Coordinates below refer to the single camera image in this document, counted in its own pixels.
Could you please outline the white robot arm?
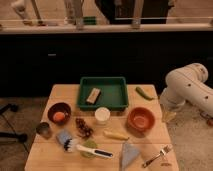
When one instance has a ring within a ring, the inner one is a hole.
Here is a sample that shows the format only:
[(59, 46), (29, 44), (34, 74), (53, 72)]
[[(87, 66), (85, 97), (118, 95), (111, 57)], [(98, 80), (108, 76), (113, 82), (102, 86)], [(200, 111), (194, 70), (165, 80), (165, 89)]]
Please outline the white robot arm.
[(202, 116), (213, 119), (213, 88), (205, 84), (207, 68), (200, 63), (192, 63), (170, 71), (165, 77), (166, 87), (159, 102), (166, 113), (176, 113), (189, 101), (197, 106)]

